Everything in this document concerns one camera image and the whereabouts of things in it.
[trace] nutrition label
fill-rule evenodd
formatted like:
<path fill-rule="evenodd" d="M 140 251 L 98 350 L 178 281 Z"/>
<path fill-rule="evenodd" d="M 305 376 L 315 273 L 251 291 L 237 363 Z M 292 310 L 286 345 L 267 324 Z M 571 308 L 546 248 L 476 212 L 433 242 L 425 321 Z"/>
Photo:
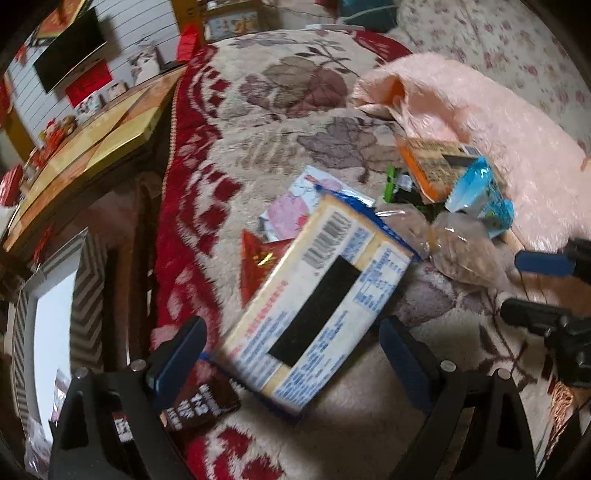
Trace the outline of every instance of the nutrition label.
<path fill-rule="evenodd" d="M 273 391 L 273 400 L 297 412 L 314 397 L 367 332 L 409 263 L 395 246 L 382 243 L 320 334 Z"/>

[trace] white wall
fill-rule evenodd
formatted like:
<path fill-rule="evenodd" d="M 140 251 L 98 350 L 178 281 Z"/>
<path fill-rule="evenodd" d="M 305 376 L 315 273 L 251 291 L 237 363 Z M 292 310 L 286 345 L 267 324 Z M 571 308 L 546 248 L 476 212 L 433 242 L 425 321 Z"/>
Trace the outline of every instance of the white wall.
<path fill-rule="evenodd" d="M 153 41 L 163 62 L 174 60 L 179 31 L 169 0 L 93 0 L 91 6 L 96 8 L 108 41 L 104 51 L 113 83 L 124 81 L 128 86 L 133 86 L 127 58 L 138 49 L 137 43 L 140 41 Z M 15 88 L 14 105 L 22 123 L 36 142 L 37 134 L 49 120 L 61 119 L 73 113 L 63 93 L 67 81 L 49 94 L 41 86 L 33 63 L 43 50 L 29 49 L 25 66 L 13 60 L 9 67 Z"/>

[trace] brown chocolate bar wrapper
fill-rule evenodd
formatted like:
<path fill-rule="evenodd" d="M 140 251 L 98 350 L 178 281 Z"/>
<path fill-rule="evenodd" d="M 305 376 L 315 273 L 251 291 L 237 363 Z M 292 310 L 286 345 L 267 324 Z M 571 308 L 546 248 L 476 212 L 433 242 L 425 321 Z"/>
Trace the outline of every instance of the brown chocolate bar wrapper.
<path fill-rule="evenodd" d="M 164 410 L 160 419 L 168 432 L 195 429 L 213 424 L 225 413 L 236 411 L 240 398 L 224 375 L 217 373 L 199 385 L 185 385 L 172 407 Z M 119 441 L 128 443 L 134 437 L 123 412 L 113 413 Z"/>

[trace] wooden table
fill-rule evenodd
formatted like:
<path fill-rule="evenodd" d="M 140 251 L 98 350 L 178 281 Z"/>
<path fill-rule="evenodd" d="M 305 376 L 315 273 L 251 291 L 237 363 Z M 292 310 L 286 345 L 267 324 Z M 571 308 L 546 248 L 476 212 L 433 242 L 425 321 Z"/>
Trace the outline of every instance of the wooden table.
<path fill-rule="evenodd" d="M 133 87 L 66 139 L 19 205 L 4 242 L 8 252 L 27 258 L 49 225 L 59 230 L 140 171 L 164 173 L 171 99 L 184 71 L 181 67 Z"/>

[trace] tabletop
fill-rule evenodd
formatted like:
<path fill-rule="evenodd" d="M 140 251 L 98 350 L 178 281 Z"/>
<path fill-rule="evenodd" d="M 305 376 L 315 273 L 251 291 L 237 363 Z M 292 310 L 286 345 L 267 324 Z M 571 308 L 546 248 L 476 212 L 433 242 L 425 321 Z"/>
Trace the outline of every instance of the tabletop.
<path fill-rule="evenodd" d="M 107 104 L 69 136 L 36 179 L 17 212 L 4 242 L 7 251 L 28 241 L 44 217 L 68 201 L 69 193 L 113 166 L 151 138 L 185 67 L 133 87 Z"/>

